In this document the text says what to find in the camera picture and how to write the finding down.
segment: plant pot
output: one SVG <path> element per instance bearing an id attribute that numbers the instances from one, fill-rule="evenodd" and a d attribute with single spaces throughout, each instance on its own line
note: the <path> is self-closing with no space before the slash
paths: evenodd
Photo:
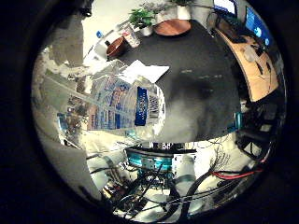
<path id="1" fill-rule="evenodd" d="M 124 38 L 119 37 L 107 48 L 106 54 L 109 59 L 115 59 L 124 52 Z"/>
<path id="2" fill-rule="evenodd" d="M 188 21 L 191 18 L 190 7 L 178 6 L 178 19 Z"/>
<path id="3" fill-rule="evenodd" d="M 152 35 L 153 29 L 152 26 L 147 26 L 145 28 L 140 29 L 140 32 L 143 36 L 150 36 Z"/>

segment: plastic bottle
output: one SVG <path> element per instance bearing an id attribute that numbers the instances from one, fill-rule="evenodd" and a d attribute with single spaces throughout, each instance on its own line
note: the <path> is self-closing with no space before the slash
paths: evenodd
<path id="1" fill-rule="evenodd" d="M 94 52 L 104 59 L 105 61 L 107 60 L 107 46 L 104 43 L 104 38 L 103 38 L 103 33 L 101 31 L 96 32 L 96 36 L 99 38 L 98 42 L 95 44 L 94 47 Z"/>

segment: white paper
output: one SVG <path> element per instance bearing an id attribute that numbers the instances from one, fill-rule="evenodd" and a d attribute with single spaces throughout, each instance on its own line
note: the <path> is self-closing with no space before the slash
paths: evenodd
<path id="1" fill-rule="evenodd" d="M 136 60 L 123 71 L 122 78 L 132 83 L 140 75 L 148 79 L 151 83 L 155 83 L 168 69 L 169 66 L 146 66 L 139 60 Z"/>

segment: computer monitor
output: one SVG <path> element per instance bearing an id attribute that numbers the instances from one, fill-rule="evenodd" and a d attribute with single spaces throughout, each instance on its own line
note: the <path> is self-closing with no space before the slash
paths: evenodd
<path id="1" fill-rule="evenodd" d="M 234 0 L 214 0 L 214 8 L 219 12 L 225 12 L 236 16 Z"/>
<path id="2" fill-rule="evenodd" d="M 246 28 L 251 30 L 257 37 L 259 37 L 265 46 L 270 46 L 272 37 L 269 30 L 265 26 L 262 19 L 253 12 L 250 7 L 246 7 Z"/>

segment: potted plant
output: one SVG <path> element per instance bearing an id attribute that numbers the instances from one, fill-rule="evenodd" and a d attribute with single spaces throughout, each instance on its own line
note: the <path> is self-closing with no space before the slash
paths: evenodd
<path id="1" fill-rule="evenodd" d="M 163 14 L 170 8 L 170 5 L 167 3 L 154 4 L 154 3 L 147 2 L 141 4 L 140 6 L 146 9 L 147 11 L 151 11 L 154 14 L 156 23 L 160 23 L 164 21 Z"/>
<path id="2" fill-rule="evenodd" d="M 130 13 L 130 23 L 134 28 L 139 28 L 140 32 L 144 36 L 149 36 L 152 34 L 152 19 L 154 19 L 154 14 L 152 11 L 148 11 L 144 8 L 132 9 Z"/>
<path id="3" fill-rule="evenodd" d="M 178 19 L 188 21 L 191 18 L 189 4 L 194 2 L 194 0 L 168 0 L 168 1 L 178 5 Z"/>

